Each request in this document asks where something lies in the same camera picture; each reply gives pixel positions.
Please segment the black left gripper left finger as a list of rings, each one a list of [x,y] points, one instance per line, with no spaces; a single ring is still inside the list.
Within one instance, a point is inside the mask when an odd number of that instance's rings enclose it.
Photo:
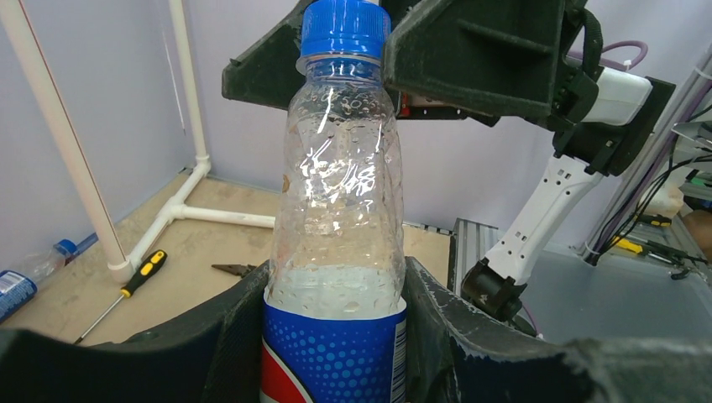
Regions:
[[[1,332],[3,402],[257,402],[263,263],[236,285],[122,343]]]

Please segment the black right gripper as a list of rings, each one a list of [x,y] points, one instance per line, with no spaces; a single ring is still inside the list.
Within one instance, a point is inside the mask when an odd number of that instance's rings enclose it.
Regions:
[[[382,76],[410,100],[443,104],[449,119],[564,131],[598,96],[602,45],[582,1],[419,1],[386,41]]]

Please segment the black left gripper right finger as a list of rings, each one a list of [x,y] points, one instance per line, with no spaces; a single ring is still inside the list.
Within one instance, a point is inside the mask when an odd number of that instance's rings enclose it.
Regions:
[[[497,322],[406,258],[409,402],[708,402],[711,343],[546,343]]]

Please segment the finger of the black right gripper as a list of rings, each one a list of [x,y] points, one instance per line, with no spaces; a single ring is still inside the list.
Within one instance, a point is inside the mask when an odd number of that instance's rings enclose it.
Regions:
[[[301,27],[312,2],[300,0],[267,34],[231,59],[222,70],[222,97],[286,110],[305,82],[297,71]]]

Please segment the pepsi label bottle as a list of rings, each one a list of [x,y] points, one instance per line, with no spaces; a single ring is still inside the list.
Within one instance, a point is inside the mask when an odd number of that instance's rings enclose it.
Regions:
[[[381,80],[391,31],[369,1],[304,13],[304,85],[264,290],[263,402],[402,402],[406,274],[401,145]]]

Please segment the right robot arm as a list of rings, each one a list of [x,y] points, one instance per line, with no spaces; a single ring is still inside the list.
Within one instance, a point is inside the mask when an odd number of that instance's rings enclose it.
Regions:
[[[306,55],[372,54],[398,118],[518,117],[553,134],[553,155],[504,237],[461,281],[463,296],[507,321],[537,256],[603,177],[639,155],[674,85],[602,60],[582,1],[300,1],[222,71],[222,95],[286,109]]]

